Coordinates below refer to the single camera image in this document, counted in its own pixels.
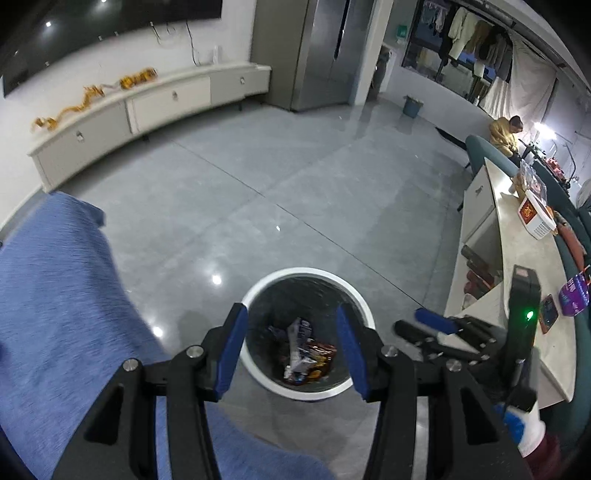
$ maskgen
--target sofa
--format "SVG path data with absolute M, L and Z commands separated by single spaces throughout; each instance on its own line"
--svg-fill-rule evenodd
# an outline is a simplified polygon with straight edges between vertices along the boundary
M 548 205 L 558 211 L 573 228 L 573 231 L 585 250 L 585 264 L 589 264 L 591 253 L 591 215 L 586 211 L 577 211 L 567 193 L 553 175 L 539 162 L 533 165 L 536 173 L 546 185 Z M 560 236 L 554 241 L 562 259 L 566 278 L 578 273 L 569 248 Z M 583 434 L 591 413 L 591 329 L 589 327 L 589 309 L 585 309 L 574 318 L 577 345 L 577 374 L 574 397 L 571 402 L 561 402 L 540 412 L 550 433 L 560 439 L 563 453 L 574 450 Z
M 485 157 L 510 177 L 517 175 L 519 170 L 517 166 L 482 137 L 468 135 L 466 138 L 466 151 L 468 157 L 470 157 L 470 166 L 474 176 L 484 165 Z

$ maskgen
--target blue blanket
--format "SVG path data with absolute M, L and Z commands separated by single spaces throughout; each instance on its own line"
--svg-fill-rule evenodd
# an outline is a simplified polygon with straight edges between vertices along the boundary
M 0 425 L 39 480 L 51 478 L 121 362 L 167 359 L 122 289 L 103 221 L 56 193 L 0 250 Z M 332 478 L 319 460 L 242 433 L 213 405 L 207 416 L 224 479 Z M 163 401 L 157 446 L 159 477 L 170 479 Z

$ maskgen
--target person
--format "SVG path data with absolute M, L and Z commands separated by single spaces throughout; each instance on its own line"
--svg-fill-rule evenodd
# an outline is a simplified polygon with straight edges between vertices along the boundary
M 521 165 L 521 156 L 517 151 L 517 138 L 515 134 L 523 131 L 523 122 L 517 115 L 507 120 L 504 116 L 493 121 L 488 127 L 491 132 L 491 144 L 504 156 L 518 167 Z

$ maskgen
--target white curtain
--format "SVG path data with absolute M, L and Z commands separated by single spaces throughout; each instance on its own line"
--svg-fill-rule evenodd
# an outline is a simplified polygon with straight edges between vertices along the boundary
M 513 42 L 513 65 L 509 83 L 496 78 L 480 102 L 493 118 L 519 115 L 524 124 L 522 138 L 535 135 L 534 123 L 541 122 L 556 79 L 554 67 L 537 56 L 509 32 Z

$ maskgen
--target wall-mounted tv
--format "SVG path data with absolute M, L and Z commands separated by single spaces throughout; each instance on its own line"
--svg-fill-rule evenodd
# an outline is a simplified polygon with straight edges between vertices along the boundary
M 16 19 L 18 26 L 11 35 L 6 35 L 5 31 L 6 38 L 2 38 L 3 50 L 10 48 L 10 52 L 5 51 L 4 58 L 0 58 L 5 96 L 69 53 L 100 40 L 151 24 L 222 16 L 222 0 L 43 0 L 36 4 L 25 3 L 30 8 Z

